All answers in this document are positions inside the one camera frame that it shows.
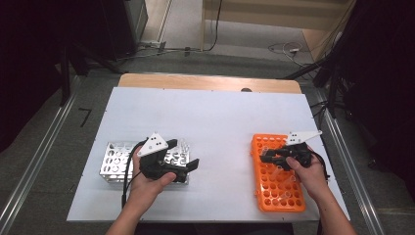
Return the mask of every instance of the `black curtain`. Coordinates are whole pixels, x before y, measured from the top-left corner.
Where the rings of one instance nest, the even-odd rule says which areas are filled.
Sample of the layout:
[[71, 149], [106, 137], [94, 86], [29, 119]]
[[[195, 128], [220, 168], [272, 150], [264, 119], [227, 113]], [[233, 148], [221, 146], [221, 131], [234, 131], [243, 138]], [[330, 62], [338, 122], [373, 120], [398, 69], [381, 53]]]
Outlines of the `black curtain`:
[[405, 180], [415, 198], [415, 2], [357, 1], [359, 23], [339, 58], [354, 85], [346, 106], [373, 158]]
[[0, 152], [61, 85], [60, 42], [36, 4], [0, 1]]

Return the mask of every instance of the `white tabletop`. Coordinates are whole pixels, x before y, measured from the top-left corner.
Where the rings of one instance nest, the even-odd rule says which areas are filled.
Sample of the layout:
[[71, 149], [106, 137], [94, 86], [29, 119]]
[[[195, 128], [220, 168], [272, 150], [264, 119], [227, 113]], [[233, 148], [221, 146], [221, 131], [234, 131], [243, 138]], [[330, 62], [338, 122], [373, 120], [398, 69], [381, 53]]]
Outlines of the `white tabletop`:
[[[250, 155], [256, 133], [317, 130], [304, 95], [116, 87], [104, 113], [74, 196], [68, 221], [112, 221], [121, 210], [120, 185], [107, 183], [100, 166], [108, 142], [141, 141], [157, 131], [165, 140], [184, 138], [200, 159], [187, 186], [169, 187], [142, 216], [166, 222], [318, 220], [303, 189], [304, 212], [262, 212], [254, 195]], [[327, 163], [329, 186], [345, 202], [319, 137], [307, 144]]]

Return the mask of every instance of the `gray floor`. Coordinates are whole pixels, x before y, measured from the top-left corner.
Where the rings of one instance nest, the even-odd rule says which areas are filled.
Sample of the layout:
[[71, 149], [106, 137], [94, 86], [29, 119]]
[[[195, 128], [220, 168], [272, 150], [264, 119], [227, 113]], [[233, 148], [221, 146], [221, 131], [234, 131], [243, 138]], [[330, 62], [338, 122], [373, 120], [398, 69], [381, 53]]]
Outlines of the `gray floor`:
[[[167, 27], [164, 39], [168, 38], [168, 30]], [[171, 37], [166, 41], [167, 43], [174, 42]], [[252, 47], [249, 41], [240, 43], [244, 44], [244, 50], [249, 50]], [[285, 55], [273, 55], [267, 47], [261, 47], [260, 52], [270, 53], [270, 55], [278, 58], [269, 58], [268, 55], [265, 58], [261, 56], [257, 48], [253, 49], [255, 51], [254, 55], [256, 55], [254, 58], [247, 57], [246, 53], [234, 54], [241, 52], [241, 50], [232, 51], [232, 49], [235, 49], [234, 47], [225, 50], [223, 49], [224, 44], [222, 42], [218, 43], [217, 49], [220, 50], [216, 53], [214, 51], [210, 54], [192, 53], [189, 57], [185, 57], [183, 53], [170, 53], [157, 57], [130, 59], [118, 64], [122, 69], [130, 72], [214, 74], [258, 78], [280, 78], [299, 69], [299, 66], [288, 60]], [[303, 63], [309, 63], [307, 57], [301, 60]], [[81, 80], [82, 83], [68, 117], [52, 145], [9, 234], [103, 234], [110, 226], [108, 223], [66, 222], [77, 183], [92, 147], [112, 88], [117, 86], [119, 75], [106, 69], [95, 68], [88, 77], [82, 77]], [[311, 85], [309, 74], [298, 78], [297, 81], [300, 83], [301, 90], [306, 95], [309, 103], [317, 103], [317, 91]], [[3, 179], [0, 182], [1, 205], [4, 206], [7, 202], [53, 121], [59, 108], [60, 95], [60, 91], [53, 95], [26, 125], [13, 145], [0, 154], [0, 177]], [[80, 111], [79, 108], [92, 110], [89, 119], [82, 127], [85, 112]], [[413, 223], [415, 218], [414, 203], [409, 197], [402, 180], [390, 172], [367, 167], [367, 163], [371, 158], [367, 153], [357, 126], [353, 122], [347, 121], [341, 110], [338, 110], [337, 113], [338, 122], [354, 163], [370, 194], [386, 234], [415, 234], [415, 224]], [[322, 130], [337, 180], [340, 187], [345, 191], [344, 199], [351, 222], [358, 234], [370, 234], [347, 178], [344, 165], [340, 160], [336, 144], [330, 135], [330, 131], [328, 131], [327, 123], [323, 122]], [[316, 225], [316, 222], [296, 223], [295, 232], [296, 234], [314, 234]]]
[[[174, 0], [161, 41], [165, 41], [165, 46], [169, 48], [200, 48], [201, 15], [201, 0]], [[213, 44], [215, 35], [215, 21], [206, 21], [205, 50]], [[300, 48], [300, 51], [295, 55], [296, 62], [300, 64], [313, 62], [301, 29], [220, 22], [216, 45], [209, 53], [290, 62], [291, 60], [284, 54], [283, 49], [288, 55], [293, 56], [289, 53], [289, 50], [293, 48]]]

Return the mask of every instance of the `hand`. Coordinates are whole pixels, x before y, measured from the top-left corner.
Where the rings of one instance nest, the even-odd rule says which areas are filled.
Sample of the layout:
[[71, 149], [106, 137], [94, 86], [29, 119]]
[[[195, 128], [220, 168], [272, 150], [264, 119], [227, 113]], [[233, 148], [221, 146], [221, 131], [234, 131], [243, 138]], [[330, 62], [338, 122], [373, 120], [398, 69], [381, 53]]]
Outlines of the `hand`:
[[[137, 148], [132, 157], [133, 176], [140, 172], [140, 159], [137, 153], [141, 147]], [[163, 175], [158, 180], [148, 179], [140, 173], [131, 182], [130, 194], [125, 204], [126, 207], [134, 207], [141, 214], [146, 212], [153, 204], [157, 195], [162, 192], [162, 189], [176, 178], [176, 174], [169, 172]]]
[[314, 201], [317, 201], [319, 196], [323, 195], [324, 192], [330, 190], [324, 177], [323, 166], [315, 156], [312, 156], [310, 167], [303, 167], [292, 157], [287, 157], [287, 164], [299, 176], [302, 184], [308, 192], [308, 195]]
[[[140, 172], [140, 159], [137, 157], [140, 149], [141, 147], [137, 148], [132, 157], [133, 175]], [[107, 231], [107, 235], [134, 234], [135, 227], [143, 213], [153, 204], [162, 189], [175, 178], [176, 174], [172, 172], [163, 175], [158, 180], [148, 179], [142, 173], [135, 177], [131, 181], [128, 200], [116, 221]]]

